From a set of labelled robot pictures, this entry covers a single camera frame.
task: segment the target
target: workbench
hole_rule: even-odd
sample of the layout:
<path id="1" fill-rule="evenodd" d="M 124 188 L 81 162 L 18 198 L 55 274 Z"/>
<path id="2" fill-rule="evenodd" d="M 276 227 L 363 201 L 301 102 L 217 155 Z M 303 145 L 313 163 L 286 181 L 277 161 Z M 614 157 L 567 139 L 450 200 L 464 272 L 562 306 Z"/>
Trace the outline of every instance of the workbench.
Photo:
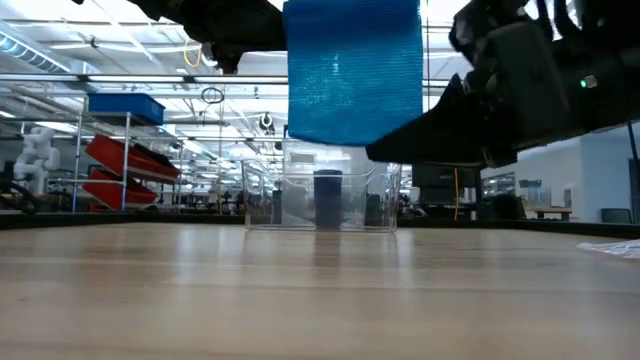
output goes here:
<path id="1" fill-rule="evenodd" d="M 640 263 L 514 230 L 0 232 L 2 359 L 637 359 Z"/>
<path id="2" fill-rule="evenodd" d="M 536 213 L 536 217 L 538 218 L 538 220 L 544 220 L 545 219 L 544 216 L 546 214 L 559 214 L 562 221 L 569 221 L 571 213 L 573 212 L 571 208 L 554 207 L 554 206 L 540 207 L 540 208 L 526 208 L 525 211 Z"/>

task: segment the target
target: chair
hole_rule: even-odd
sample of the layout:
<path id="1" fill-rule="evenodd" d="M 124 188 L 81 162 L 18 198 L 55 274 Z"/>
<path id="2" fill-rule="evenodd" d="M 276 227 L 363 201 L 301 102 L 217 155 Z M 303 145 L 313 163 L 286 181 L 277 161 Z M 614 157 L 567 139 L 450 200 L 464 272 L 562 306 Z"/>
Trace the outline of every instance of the chair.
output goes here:
<path id="1" fill-rule="evenodd" d="M 633 224 L 629 209 L 601 209 L 600 214 L 605 224 Z"/>

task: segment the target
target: blue cloth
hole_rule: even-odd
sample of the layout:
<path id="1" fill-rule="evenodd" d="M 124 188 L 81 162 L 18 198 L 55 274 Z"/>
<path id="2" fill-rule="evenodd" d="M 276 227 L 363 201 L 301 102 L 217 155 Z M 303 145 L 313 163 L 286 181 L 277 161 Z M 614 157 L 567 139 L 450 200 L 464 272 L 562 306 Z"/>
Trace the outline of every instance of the blue cloth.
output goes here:
<path id="1" fill-rule="evenodd" d="M 419 0 L 290 0 L 289 134 L 367 145 L 422 114 Z"/>

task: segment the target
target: clear plastic container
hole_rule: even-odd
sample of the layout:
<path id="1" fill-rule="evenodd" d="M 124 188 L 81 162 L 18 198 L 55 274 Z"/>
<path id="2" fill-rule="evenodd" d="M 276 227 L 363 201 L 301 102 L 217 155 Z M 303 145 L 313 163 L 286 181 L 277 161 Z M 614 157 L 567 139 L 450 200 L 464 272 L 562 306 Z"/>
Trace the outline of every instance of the clear plastic container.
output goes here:
<path id="1" fill-rule="evenodd" d="M 361 148 L 294 140 L 283 152 L 282 170 L 242 162 L 248 229 L 396 230 L 400 165 L 374 163 Z"/>

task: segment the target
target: wooden tabletop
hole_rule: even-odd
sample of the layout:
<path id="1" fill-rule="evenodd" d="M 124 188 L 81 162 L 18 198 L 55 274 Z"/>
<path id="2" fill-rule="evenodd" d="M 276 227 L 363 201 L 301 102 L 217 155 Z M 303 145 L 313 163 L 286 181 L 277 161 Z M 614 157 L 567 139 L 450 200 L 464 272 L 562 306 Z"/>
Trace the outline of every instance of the wooden tabletop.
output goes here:
<path id="1" fill-rule="evenodd" d="M 515 231 L 0 232 L 0 359 L 638 359 L 640 262 Z"/>

